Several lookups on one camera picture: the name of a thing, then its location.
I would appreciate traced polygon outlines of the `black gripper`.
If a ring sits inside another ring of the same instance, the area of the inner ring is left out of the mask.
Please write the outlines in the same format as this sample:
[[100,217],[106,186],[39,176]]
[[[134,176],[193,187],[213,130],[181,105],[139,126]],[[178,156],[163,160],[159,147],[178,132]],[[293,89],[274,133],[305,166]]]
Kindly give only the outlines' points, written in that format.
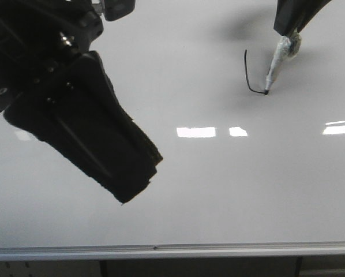
[[0,110],[54,70],[61,51],[87,52],[103,20],[134,9],[134,1],[0,1]]

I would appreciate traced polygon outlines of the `black gripper finger pad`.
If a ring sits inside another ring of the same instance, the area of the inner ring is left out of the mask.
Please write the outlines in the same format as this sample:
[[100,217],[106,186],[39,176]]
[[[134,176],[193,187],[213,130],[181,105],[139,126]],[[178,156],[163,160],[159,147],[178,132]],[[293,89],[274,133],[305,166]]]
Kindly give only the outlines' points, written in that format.
[[3,116],[52,146],[120,203],[149,185],[163,159],[119,104],[95,51],[18,96]]

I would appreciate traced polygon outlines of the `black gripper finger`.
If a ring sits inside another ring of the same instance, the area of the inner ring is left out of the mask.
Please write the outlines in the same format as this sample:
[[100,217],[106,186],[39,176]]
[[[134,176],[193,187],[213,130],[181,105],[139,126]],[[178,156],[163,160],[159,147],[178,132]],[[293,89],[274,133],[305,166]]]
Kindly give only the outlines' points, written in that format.
[[300,33],[313,17],[331,0],[278,0],[274,30],[281,36]]

